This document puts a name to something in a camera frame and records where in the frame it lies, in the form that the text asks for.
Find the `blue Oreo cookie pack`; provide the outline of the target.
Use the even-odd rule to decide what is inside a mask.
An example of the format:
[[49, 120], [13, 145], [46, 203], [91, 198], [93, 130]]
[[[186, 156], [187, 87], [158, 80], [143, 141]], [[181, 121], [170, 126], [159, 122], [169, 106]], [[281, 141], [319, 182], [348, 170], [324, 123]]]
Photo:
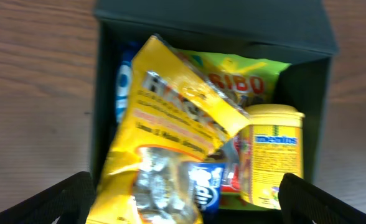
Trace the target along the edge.
[[115, 121], [120, 124], [128, 105], [129, 89], [132, 83], [131, 61], [141, 48], [139, 42], [128, 42], [120, 47], [121, 59], [116, 69]]

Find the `Haribo worms candy bag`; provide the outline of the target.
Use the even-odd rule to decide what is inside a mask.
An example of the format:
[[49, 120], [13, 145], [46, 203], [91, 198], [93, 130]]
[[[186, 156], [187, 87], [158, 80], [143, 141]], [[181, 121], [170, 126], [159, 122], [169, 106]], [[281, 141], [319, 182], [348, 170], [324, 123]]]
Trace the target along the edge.
[[[265, 58], [245, 58], [234, 54], [182, 49], [178, 52], [243, 109], [271, 103], [280, 73], [291, 66], [290, 63]], [[239, 135], [222, 147], [227, 164], [222, 178], [220, 208], [225, 210], [256, 208], [243, 201], [239, 194], [240, 147]]]

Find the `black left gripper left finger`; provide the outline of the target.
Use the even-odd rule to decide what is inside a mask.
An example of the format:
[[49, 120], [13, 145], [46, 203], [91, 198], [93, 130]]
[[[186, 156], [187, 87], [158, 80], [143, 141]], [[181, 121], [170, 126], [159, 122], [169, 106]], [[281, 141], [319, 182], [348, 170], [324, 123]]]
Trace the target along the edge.
[[92, 177], [81, 171], [0, 212], [0, 224], [85, 224], [94, 200]]

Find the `yellow snack bag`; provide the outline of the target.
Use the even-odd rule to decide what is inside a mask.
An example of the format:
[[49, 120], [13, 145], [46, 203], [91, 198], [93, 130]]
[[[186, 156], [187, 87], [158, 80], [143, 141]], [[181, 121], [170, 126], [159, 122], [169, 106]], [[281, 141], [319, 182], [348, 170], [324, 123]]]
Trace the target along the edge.
[[158, 35], [131, 62], [128, 105], [88, 223], [202, 223], [192, 173], [248, 114]]

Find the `dark green box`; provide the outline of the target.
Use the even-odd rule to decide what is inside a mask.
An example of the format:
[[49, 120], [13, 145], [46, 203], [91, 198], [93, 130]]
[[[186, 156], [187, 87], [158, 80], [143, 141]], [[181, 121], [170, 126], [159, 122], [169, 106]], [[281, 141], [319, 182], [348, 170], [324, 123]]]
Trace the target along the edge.
[[94, 13], [99, 22], [90, 157], [94, 181], [100, 178], [116, 131], [115, 84], [121, 46], [144, 42], [152, 34], [179, 49], [288, 63], [272, 101], [304, 113], [304, 178], [313, 181], [330, 68], [337, 52], [320, 0], [100, 0]]

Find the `yellow Mentos bottle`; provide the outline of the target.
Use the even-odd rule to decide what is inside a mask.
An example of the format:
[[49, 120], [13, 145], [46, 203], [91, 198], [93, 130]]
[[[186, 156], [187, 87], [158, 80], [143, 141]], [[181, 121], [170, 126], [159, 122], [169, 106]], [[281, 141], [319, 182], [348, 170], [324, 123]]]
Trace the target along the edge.
[[288, 105], [246, 108], [250, 123], [240, 131], [240, 196], [258, 207], [279, 210], [279, 185], [286, 173], [303, 177], [303, 118]]

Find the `small blue candy box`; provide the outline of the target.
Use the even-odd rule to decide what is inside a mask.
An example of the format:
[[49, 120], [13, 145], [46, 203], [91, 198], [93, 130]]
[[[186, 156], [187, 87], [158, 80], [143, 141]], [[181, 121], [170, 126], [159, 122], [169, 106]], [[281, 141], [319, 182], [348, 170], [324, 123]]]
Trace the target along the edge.
[[224, 170], [224, 163], [201, 162], [193, 165], [190, 178], [195, 184], [194, 201], [202, 213], [217, 212]]

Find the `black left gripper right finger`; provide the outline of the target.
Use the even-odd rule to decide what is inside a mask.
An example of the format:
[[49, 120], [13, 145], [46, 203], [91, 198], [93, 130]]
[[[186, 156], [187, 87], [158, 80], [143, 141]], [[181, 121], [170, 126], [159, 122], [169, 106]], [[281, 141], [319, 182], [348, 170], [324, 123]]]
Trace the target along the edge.
[[365, 213], [291, 173], [283, 176], [278, 199], [288, 224], [366, 224]]

